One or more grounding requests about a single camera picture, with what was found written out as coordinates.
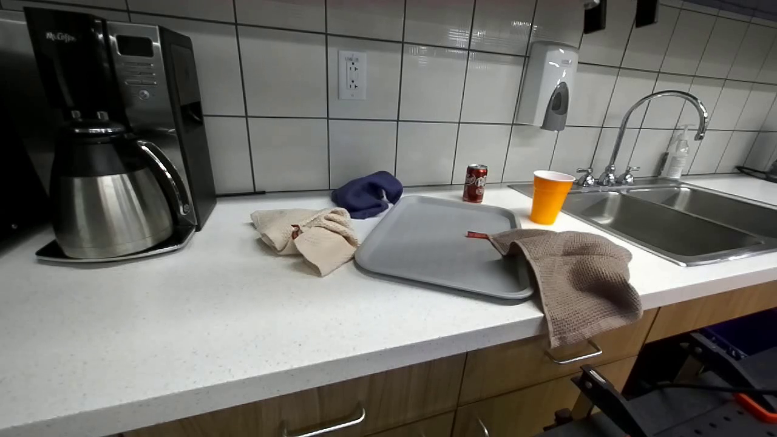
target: stainless steel sink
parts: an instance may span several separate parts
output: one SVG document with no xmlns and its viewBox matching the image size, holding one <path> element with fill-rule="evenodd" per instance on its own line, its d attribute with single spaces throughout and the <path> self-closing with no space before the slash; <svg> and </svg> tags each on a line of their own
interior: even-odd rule
<svg viewBox="0 0 777 437">
<path fill-rule="evenodd" d="M 763 237 L 777 237 L 777 211 L 754 202 L 687 184 L 678 189 L 631 191 L 630 196 L 658 202 L 678 211 L 698 213 Z"/>
<path fill-rule="evenodd" d="M 570 191 L 563 211 L 685 268 L 777 249 L 777 211 L 685 184 Z"/>
</svg>

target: cabinet door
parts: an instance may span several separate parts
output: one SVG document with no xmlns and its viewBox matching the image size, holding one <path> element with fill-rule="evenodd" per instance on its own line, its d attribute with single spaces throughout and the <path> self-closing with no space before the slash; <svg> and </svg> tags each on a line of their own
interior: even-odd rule
<svg viewBox="0 0 777 437">
<path fill-rule="evenodd" d="M 636 357 L 597 366 L 621 389 Z M 570 378 L 556 378 L 508 396 L 466 402 L 458 411 L 454 437 L 533 437 L 553 425 L 553 412 L 573 408 L 580 391 Z"/>
<path fill-rule="evenodd" d="M 654 319 L 657 311 L 647 311 L 638 322 L 593 337 L 595 344 L 584 342 L 550 351 L 545 337 L 533 337 L 472 351 L 466 357 L 462 400 L 489 398 L 573 374 L 580 361 L 566 364 L 566 360 L 586 357 L 593 351 L 593 347 L 601 347 L 603 354 L 586 360 L 586 364 L 608 364 L 620 357 L 636 354 Z"/>
<path fill-rule="evenodd" d="M 424 422 L 396 428 L 375 437 L 449 437 L 454 429 L 454 412 L 438 416 Z"/>
<path fill-rule="evenodd" d="M 777 308 L 777 282 L 665 306 L 657 316 L 649 342 L 767 308 Z"/>
<path fill-rule="evenodd" d="M 464 357 L 322 385 L 263 402 L 238 406 L 130 432 L 130 437 L 281 437 L 342 422 L 339 437 L 363 437 L 424 417 L 453 412 Z"/>
</svg>

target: stainless steel carafe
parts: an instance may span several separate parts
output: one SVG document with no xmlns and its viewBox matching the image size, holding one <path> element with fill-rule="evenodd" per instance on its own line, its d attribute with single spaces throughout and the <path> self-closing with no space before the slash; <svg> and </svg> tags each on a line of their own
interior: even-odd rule
<svg viewBox="0 0 777 437">
<path fill-rule="evenodd" d="M 79 260 L 141 252 L 189 225 L 176 168 L 122 123 L 64 126 L 48 194 L 57 241 Z"/>
</svg>

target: paper cup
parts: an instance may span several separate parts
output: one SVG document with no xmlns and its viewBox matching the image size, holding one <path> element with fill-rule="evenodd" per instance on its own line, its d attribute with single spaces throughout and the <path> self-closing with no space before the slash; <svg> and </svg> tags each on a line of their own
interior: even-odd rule
<svg viewBox="0 0 777 437">
<path fill-rule="evenodd" d="M 533 220 L 551 225 L 563 208 L 566 194 L 573 189 L 575 178 L 553 169 L 535 173 Z"/>
</svg>

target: beige towel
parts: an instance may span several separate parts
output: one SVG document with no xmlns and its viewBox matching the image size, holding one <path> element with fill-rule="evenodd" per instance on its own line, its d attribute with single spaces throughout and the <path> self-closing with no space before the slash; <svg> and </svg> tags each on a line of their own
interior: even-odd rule
<svg viewBox="0 0 777 437">
<path fill-rule="evenodd" d="M 630 283 L 631 252 L 593 234 L 508 231 L 491 235 L 498 252 L 528 260 L 551 347 L 580 342 L 642 319 Z"/>
<path fill-rule="evenodd" d="M 284 208 L 250 213 L 261 241 L 278 255 L 309 260 L 319 274 L 331 274 L 359 248 L 345 208 Z"/>
</svg>

